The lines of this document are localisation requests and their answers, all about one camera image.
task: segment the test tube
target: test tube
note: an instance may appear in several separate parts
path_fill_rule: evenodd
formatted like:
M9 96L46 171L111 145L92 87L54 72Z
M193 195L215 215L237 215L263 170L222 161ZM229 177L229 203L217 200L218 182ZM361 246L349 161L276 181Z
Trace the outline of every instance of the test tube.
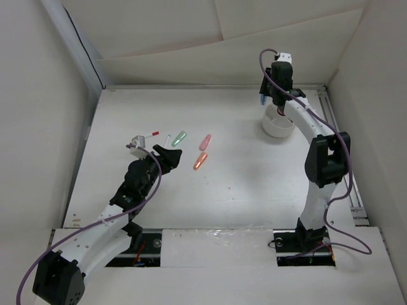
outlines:
M207 136L204 138L204 140L202 141L201 145L199 146L199 150L200 150L200 151L206 150L206 148L207 148L208 145L209 145L209 142L210 142L211 138L212 138L212 135L207 135Z
M193 169L198 170L201 165L205 162L205 160L208 158L208 154L206 152L203 152L199 158L197 159L197 162L195 162Z
M160 132L153 132L153 133L150 133L149 135L145 135L144 138L148 139L148 138L154 137L155 135L159 135L159 134L160 134Z
M176 147L186 137L186 132L180 132L179 135L172 141L171 146Z

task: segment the green capsule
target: green capsule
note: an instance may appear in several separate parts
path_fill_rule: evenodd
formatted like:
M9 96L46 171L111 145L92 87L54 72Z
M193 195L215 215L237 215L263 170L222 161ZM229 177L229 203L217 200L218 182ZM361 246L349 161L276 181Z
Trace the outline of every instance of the green capsule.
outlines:
M171 146L176 147L180 143L180 141L184 140L185 137L186 132L180 132L179 135L174 139L174 141L172 141Z

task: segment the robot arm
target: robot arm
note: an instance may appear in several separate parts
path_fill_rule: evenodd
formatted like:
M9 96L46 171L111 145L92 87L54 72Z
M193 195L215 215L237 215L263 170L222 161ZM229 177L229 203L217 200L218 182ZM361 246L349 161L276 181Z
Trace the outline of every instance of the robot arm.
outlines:
M153 149L162 175L177 168L181 150L158 145ZM38 264L33 292L51 305L76 305L91 277L118 254L141 246L142 227L132 222L141 211L146 196L159 176L160 169L151 156L132 162L124 183L110 204L99 215L102 224L77 235L58 252L49 252ZM122 214L140 207L138 210Z
M315 248L318 242L327 237L324 212L337 184L347 174L348 167L345 153L334 132L307 113L310 104L305 94L300 89L293 88L291 60L290 54L277 54L272 67L266 68L265 72L271 80L298 98L303 105L291 100L288 95L272 85L266 77L261 84L260 94L263 97L271 97L277 106L277 112L294 122L310 144L305 162L305 173L310 181L307 201L304 211L298 219L295 237L291 238L296 244L295 249L299 252L306 252ZM340 135L350 150L349 135L346 132L342 132Z

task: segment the white enclosure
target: white enclosure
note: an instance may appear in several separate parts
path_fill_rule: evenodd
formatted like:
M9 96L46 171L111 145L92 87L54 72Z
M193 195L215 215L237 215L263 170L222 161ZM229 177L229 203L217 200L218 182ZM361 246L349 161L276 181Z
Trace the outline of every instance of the white enclosure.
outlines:
M55 243L97 218L134 160L125 144L159 130L151 150L184 130L179 168L135 218L163 229L161 267L105 269L80 305L404 304L406 11L405 0L1 1L0 303L15 302L51 229ZM298 129L262 130L265 48L293 56L312 107L350 134L357 186L329 221L373 255L334 247L335 268L277 267L267 243L303 210L309 145ZM45 304L32 281L23 304Z

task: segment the white bowl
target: white bowl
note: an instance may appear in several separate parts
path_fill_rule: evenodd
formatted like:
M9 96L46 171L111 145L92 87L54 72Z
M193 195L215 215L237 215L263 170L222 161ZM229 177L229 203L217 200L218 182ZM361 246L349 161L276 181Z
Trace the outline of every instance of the white bowl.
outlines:
M277 108L273 104L266 108L261 123L267 134L280 139L290 136L295 129L295 124L287 117L278 114Z

